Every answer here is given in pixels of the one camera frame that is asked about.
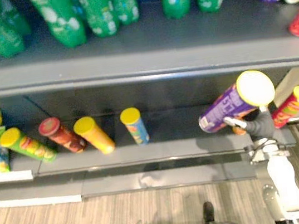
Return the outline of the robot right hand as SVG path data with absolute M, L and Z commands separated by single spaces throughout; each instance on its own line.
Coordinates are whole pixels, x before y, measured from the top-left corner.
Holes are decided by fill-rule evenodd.
M 268 111 L 266 106 L 259 107 L 259 113 L 254 120 L 245 121 L 228 116 L 224 117 L 223 121 L 226 125 L 246 131 L 253 141 L 263 138 L 273 138 L 276 130 L 270 111 Z

